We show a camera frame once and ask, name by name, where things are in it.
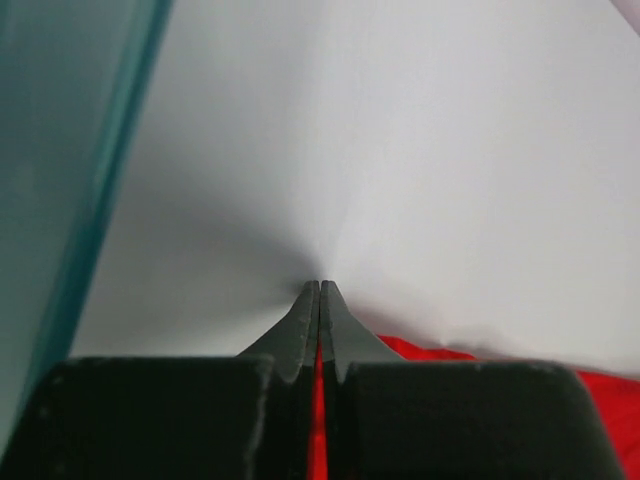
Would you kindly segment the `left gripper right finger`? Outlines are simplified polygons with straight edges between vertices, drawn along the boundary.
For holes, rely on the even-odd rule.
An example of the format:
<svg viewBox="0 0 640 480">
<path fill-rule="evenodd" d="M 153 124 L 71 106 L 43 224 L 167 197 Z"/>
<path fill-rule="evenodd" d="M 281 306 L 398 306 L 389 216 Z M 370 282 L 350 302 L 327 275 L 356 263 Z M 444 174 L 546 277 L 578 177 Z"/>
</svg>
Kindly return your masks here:
<svg viewBox="0 0 640 480">
<path fill-rule="evenodd" d="M 539 361 L 412 362 L 319 300 L 332 479 L 620 479 L 583 382 Z"/>
</svg>

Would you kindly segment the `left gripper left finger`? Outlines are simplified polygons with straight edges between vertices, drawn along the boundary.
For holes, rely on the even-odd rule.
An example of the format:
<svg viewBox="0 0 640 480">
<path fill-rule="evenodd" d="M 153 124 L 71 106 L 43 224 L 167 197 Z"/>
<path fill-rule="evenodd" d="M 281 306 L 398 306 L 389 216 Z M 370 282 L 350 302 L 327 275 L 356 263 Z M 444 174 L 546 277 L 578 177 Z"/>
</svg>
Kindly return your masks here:
<svg viewBox="0 0 640 480">
<path fill-rule="evenodd" d="M 84 357 L 39 382 L 5 479 L 303 479 L 320 287 L 233 357 Z"/>
</svg>

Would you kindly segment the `red t shirt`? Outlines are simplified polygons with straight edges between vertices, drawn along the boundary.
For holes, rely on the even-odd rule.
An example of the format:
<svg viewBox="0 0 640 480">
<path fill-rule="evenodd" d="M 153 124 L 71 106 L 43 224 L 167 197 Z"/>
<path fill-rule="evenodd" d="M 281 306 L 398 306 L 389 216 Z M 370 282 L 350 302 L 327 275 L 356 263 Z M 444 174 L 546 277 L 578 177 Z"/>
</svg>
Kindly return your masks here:
<svg viewBox="0 0 640 480">
<path fill-rule="evenodd" d="M 469 360 L 467 352 L 447 348 L 422 348 L 404 339 L 381 336 L 397 354 L 410 361 Z M 577 372 L 596 405 L 628 479 L 639 477 L 639 382 L 615 375 Z M 328 477 L 325 391 L 322 354 L 316 354 L 313 387 L 313 422 L 308 448 L 308 479 Z"/>
</svg>

